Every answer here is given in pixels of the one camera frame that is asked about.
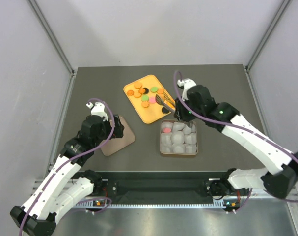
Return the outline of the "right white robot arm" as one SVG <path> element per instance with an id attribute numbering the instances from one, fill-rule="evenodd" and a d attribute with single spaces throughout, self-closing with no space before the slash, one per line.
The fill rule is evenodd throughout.
<path id="1" fill-rule="evenodd" d="M 279 199 L 287 199 L 298 182 L 298 151 L 293 153 L 265 136 L 232 105 L 216 103 L 209 90 L 193 80 L 177 82 L 175 117 L 190 122 L 201 119 L 211 128 L 233 139 L 263 165 L 262 169 L 229 169 L 221 180 L 221 189 L 231 195 L 238 189 L 257 188 Z"/>

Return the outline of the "green cookie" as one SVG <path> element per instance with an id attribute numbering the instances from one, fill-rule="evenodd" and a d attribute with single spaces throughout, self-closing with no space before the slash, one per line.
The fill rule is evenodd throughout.
<path id="1" fill-rule="evenodd" d="M 149 97 L 147 96 L 147 95 L 143 95 L 142 97 L 141 97 L 141 101 L 142 102 L 145 102 L 145 101 L 148 101 L 149 100 Z"/>
<path id="2" fill-rule="evenodd" d="M 158 91 L 158 87 L 151 87 L 150 88 L 150 91 L 152 92 L 152 93 L 156 93 L 157 91 Z"/>

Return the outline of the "orange flower cookie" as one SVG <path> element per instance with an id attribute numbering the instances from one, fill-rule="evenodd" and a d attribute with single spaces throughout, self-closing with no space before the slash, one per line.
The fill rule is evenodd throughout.
<path id="1" fill-rule="evenodd" d="M 143 101 L 141 103 L 141 105 L 142 105 L 143 108 L 148 108 L 149 107 L 149 102 L 148 101 Z"/>

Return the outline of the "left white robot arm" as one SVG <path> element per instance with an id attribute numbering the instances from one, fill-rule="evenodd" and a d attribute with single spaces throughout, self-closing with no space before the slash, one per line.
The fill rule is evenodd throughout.
<path id="1" fill-rule="evenodd" d="M 103 190 L 102 177 L 95 171 L 84 171 L 68 190 L 64 187 L 110 139 L 122 138 L 124 126 L 118 115 L 112 121 L 105 116 L 89 115 L 82 122 L 81 130 L 67 141 L 56 162 L 32 196 L 10 212 L 19 235 L 50 236 L 61 219 L 84 197 L 98 195 Z"/>

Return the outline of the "pink sandwich cookie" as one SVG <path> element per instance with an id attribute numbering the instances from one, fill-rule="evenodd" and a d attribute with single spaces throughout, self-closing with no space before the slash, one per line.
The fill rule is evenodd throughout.
<path id="1" fill-rule="evenodd" d="M 172 132 L 172 129 L 169 128 L 169 127 L 165 127 L 165 128 L 163 129 L 163 133 L 171 133 L 171 132 Z"/>

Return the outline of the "metal tongs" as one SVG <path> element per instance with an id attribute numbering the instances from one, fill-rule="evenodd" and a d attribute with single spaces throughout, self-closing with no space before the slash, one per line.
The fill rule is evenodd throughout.
<path id="1" fill-rule="evenodd" d="M 179 119 L 179 118 L 178 118 L 178 114 L 177 114 L 177 112 L 176 112 L 176 108 L 173 109 L 173 108 L 171 107 L 171 105 L 169 104 L 169 101 L 170 101 L 170 100 L 173 101 L 173 100 L 170 99 L 169 96 L 168 96 L 166 93 L 164 93 L 163 95 L 161 95 L 161 94 L 156 94 L 156 95 L 155 95 L 155 100 L 156 100 L 156 103 L 157 103 L 157 104 L 159 104 L 160 106 L 162 106 L 162 107 L 166 108 L 167 110 L 169 110 L 170 113 L 172 113 L 173 116 L 174 116 L 176 119 Z"/>

